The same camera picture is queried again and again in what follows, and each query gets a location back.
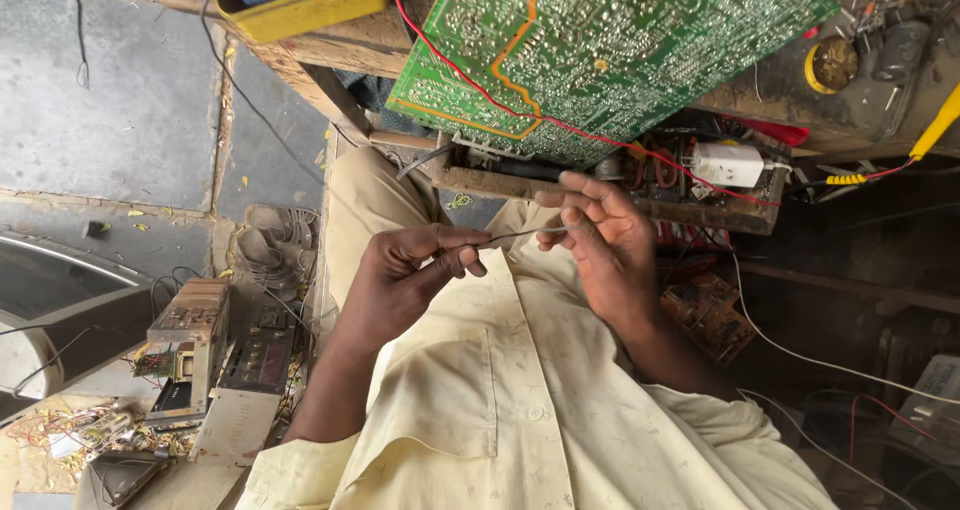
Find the khaki trousers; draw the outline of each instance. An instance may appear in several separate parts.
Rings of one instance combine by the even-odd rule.
[[[326,266],[330,295],[341,306],[374,234],[433,222],[450,224],[426,174],[413,171],[398,181],[397,166],[372,147],[354,148],[334,161],[327,194]],[[508,200],[486,230],[494,236],[521,232],[546,226],[558,215],[556,208]],[[494,246],[519,250],[533,237],[505,239]]]

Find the shirt button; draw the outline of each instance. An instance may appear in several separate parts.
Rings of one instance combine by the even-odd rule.
[[[530,421],[540,421],[544,419],[544,416],[546,416],[546,411],[544,410],[544,407],[539,405],[534,405],[533,407],[530,407],[529,411],[527,411],[527,419]]]

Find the yellow screwdriver handle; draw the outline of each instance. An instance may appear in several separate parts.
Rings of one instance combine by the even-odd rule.
[[[937,113],[937,117],[919,137],[917,144],[913,145],[913,149],[910,150],[910,157],[914,161],[923,159],[958,116],[960,116],[960,84],[957,84],[957,87],[950,93],[950,97],[946,98],[943,106],[940,107],[940,112]]]

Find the orange trace line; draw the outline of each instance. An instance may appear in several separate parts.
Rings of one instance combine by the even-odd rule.
[[[500,80],[502,80],[502,81],[503,81],[503,84],[504,84],[505,86],[507,86],[508,88],[510,88],[511,90],[515,90],[515,91],[519,92],[519,93],[522,95],[522,97],[523,97],[523,101],[533,107],[533,109],[534,109],[534,114],[536,114],[537,116],[539,116],[539,115],[541,114],[540,104],[537,103],[536,101],[534,101],[533,99],[530,99],[530,94],[527,92],[527,89],[526,89],[526,88],[524,88],[524,87],[522,87],[522,86],[517,86],[516,84],[513,84],[512,82],[510,82],[510,78],[508,78],[508,77],[505,76],[504,74],[500,74],[500,64],[503,63],[503,60],[506,59],[507,54],[509,54],[509,53],[514,49],[514,47],[517,45],[517,43],[520,42],[520,40],[523,38],[523,35],[527,32],[527,30],[530,28],[530,26],[534,24],[534,21],[537,19],[537,2],[538,2],[538,1],[539,1],[539,0],[527,0],[527,12],[528,12],[528,14],[529,14],[529,18],[527,19],[527,22],[523,23],[523,24],[520,26],[520,29],[516,32],[516,35],[515,35],[512,39],[510,39],[510,43],[508,43],[508,44],[507,44],[507,47],[506,47],[502,52],[500,52],[500,55],[498,55],[498,57],[496,58],[496,60],[493,62],[493,65],[490,66],[490,70],[493,72],[493,76],[496,76],[497,78],[499,78]],[[526,137],[526,136],[529,135],[534,129],[536,129],[537,127],[539,127],[541,123],[544,122],[543,120],[536,120],[536,121],[534,121],[533,124],[531,124],[529,127],[527,127],[526,129],[524,129],[521,134],[519,134],[519,135],[514,135],[514,134],[508,133],[508,132],[506,132],[506,131],[501,131],[500,129],[495,129],[495,128],[493,128],[493,127],[487,127],[486,125],[483,125],[483,124],[481,124],[481,123],[475,123],[475,122],[471,122],[471,121],[469,121],[469,120],[465,120],[465,119],[463,119],[463,118],[457,118],[457,117],[455,117],[455,116],[451,116],[450,114],[446,114],[446,113],[440,112],[439,110],[433,110],[433,109],[430,109],[430,108],[426,108],[426,107],[423,107],[423,106],[419,106],[419,105],[417,105],[417,104],[414,104],[414,103],[409,102],[409,101],[405,101],[405,100],[403,100],[403,99],[390,98],[390,100],[391,100],[391,101],[394,101],[394,102],[397,102],[397,103],[399,103],[399,104],[401,104],[401,105],[404,105],[404,106],[408,106],[408,107],[410,107],[410,108],[413,108],[413,109],[415,109],[415,110],[420,110],[420,111],[422,111],[422,112],[427,112],[427,113],[430,113],[430,114],[436,114],[437,116],[440,116],[441,118],[446,118],[447,120],[450,120],[450,121],[453,121],[453,122],[457,122],[457,123],[463,123],[463,124],[465,124],[465,125],[469,125],[470,127],[476,127],[476,128],[478,128],[478,129],[483,129],[484,131],[488,131],[488,132],[493,133],[493,134],[495,134],[495,135],[500,135],[501,137],[507,137],[507,138],[511,138],[511,139],[514,139],[514,140],[520,140],[520,139]]]

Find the small circuit board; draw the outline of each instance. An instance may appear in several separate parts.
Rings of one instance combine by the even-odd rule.
[[[666,316],[721,366],[736,357],[757,333],[733,308],[739,291],[713,273],[697,275],[690,283],[671,285],[660,297]]]
[[[165,378],[174,376],[174,353],[144,354],[133,359],[133,376]]]
[[[838,9],[833,0],[437,0],[423,31],[511,110],[630,142]],[[616,148],[508,115],[423,40],[387,108],[570,167]]]

